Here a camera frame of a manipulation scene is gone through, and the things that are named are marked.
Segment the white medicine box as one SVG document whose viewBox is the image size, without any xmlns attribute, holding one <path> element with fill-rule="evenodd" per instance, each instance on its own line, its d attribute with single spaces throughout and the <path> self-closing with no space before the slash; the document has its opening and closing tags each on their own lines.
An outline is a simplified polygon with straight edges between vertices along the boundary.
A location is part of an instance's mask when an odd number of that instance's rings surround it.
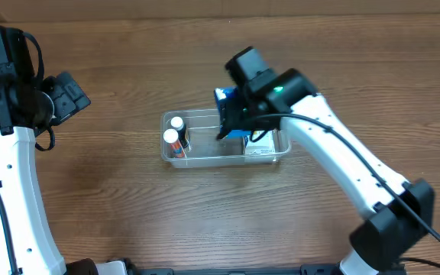
<svg viewBox="0 0 440 275">
<path fill-rule="evenodd" d="M 244 155 L 273 154 L 275 152 L 273 131 L 254 131 L 244 137 Z"/>
</svg>

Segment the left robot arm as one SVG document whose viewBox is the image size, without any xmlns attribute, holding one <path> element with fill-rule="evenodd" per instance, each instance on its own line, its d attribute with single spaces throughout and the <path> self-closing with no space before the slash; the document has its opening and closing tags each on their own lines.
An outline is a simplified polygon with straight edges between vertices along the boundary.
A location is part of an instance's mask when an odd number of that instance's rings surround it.
<svg viewBox="0 0 440 275">
<path fill-rule="evenodd" d="M 53 239 L 37 179 L 36 139 L 83 110 L 89 98 L 69 73 L 33 63 L 28 32 L 0 26 L 0 274 L 126 274 L 123 260 L 67 263 Z"/>
</svg>

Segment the orange tube white cap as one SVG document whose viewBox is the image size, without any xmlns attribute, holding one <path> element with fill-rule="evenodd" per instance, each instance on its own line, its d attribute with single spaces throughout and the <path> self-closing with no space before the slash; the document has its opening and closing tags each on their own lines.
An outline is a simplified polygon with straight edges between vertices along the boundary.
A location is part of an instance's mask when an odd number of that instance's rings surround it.
<svg viewBox="0 0 440 275">
<path fill-rule="evenodd" d="M 163 133 L 163 139 L 170 146 L 176 158 L 184 158 L 186 156 L 183 146 L 180 143 L 177 130 L 173 128 L 165 130 L 165 132 Z"/>
</svg>

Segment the dark bottle white cap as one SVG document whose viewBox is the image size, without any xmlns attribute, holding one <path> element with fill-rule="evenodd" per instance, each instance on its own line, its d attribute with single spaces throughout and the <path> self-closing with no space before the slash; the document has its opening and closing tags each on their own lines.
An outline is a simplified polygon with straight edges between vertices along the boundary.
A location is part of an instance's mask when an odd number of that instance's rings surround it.
<svg viewBox="0 0 440 275">
<path fill-rule="evenodd" d="M 175 116 L 171 119 L 170 125 L 177 131 L 182 147 L 189 149 L 189 130 L 185 121 L 181 117 Z"/>
</svg>

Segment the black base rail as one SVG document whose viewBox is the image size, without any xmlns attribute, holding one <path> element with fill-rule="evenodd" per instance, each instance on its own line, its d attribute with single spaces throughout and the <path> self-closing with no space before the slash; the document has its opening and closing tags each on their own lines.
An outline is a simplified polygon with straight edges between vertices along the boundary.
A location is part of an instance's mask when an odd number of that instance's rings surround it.
<svg viewBox="0 0 440 275">
<path fill-rule="evenodd" d="M 138 268 L 128 258 L 123 258 L 127 274 L 133 275 L 342 275 L 337 264 L 303 264 L 287 268 L 205 269 L 174 270 L 171 268 Z"/>
</svg>

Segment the blue yellow lozenge box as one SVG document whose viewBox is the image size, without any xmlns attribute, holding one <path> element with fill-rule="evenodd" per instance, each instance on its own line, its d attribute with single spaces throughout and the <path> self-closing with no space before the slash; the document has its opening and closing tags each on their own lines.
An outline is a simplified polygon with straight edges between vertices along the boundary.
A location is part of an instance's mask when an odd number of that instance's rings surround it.
<svg viewBox="0 0 440 275">
<path fill-rule="evenodd" d="M 247 103 L 243 95 L 239 93 L 238 88 L 215 88 L 213 94 L 220 122 L 220 131 L 216 139 L 244 138 L 250 134 L 249 130 L 238 127 L 249 116 Z"/>
</svg>

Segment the clear plastic container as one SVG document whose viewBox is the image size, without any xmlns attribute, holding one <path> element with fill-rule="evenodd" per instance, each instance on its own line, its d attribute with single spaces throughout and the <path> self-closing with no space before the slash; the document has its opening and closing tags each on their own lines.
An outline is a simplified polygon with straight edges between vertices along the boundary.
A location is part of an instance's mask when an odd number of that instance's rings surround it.
<svg viewBox="0 0 440 275">
<path fill-rule="evenodd" d="M 161 118 L 161 132 L 170 128 L 174 117 L 182 118 L 189 130 L 190 147 L 185 157 L 177 158 L 172 148 L 161 140 L 161 157 L 175 168 L 221 167 L 255 163 L 274 163 L 291 150 L 290 138 L 282 131 L 273 133 L 272 153 L 244 154 L 244 138 L 218 140 L 219 116 L 216 109 L 180 110 L 165 112 Z"/>
</svg>

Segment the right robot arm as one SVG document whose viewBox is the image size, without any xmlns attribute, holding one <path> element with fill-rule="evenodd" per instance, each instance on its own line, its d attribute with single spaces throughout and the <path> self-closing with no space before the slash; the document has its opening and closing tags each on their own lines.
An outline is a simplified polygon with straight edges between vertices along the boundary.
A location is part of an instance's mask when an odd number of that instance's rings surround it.
<svg viewBox="0 0 440 275">
<path fill-rule="evenodd" d="M 278 74 L 248 47 L 225 68 L 235 83 L 219 101 L 221 130 L 278 129 L 303 146 L 342 188 L 364 220 L 349 236 L 350 254 L 333 274 L 402 274 L 402 256 L 428 233 L 435 191 L 375 157 L 337 118 L 300 71 Z"/>
</svg>

